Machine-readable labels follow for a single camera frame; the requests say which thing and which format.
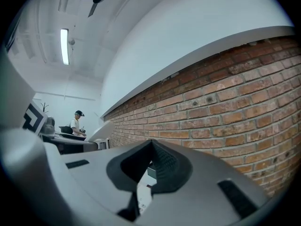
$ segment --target brick wall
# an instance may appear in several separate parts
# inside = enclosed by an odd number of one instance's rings
[[[300,163],[299,54],[282,37],[197,62],[106,115],[110,145],[153,138],[210,153],[273,195]]]

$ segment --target ceiling light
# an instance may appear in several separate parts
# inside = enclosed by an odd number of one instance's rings
[[[68,57],[68,29],[61,29],[61,50],[64,65],[69,65]]]

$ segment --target black cap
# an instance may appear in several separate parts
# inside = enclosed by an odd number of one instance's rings
[[[83,112],[81,112],[81,111],[76,111],[75,112],[77,115],[80,115],[80,116],[85,116],[84,114],[83,114]]]

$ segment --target black and white logo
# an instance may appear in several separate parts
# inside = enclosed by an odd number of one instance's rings
[[[34,102],[31,102],[24,115],[23,129],[28,129],[35,134],[39,134],[46,118],[47,115]]]

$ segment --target man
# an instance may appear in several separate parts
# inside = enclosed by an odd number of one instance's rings
[[[80,119],[81,116],[85,116],[83,114],[83,112],[76,111],[75,114],[74,114],[74,118],[70,122],[70,127],[72,128],[74,135],[76,135],[76,136],[82,135],[82,136],[86,137],[87,135],[83,132],[80,132],[80,130],[79,130],[79,119]]]

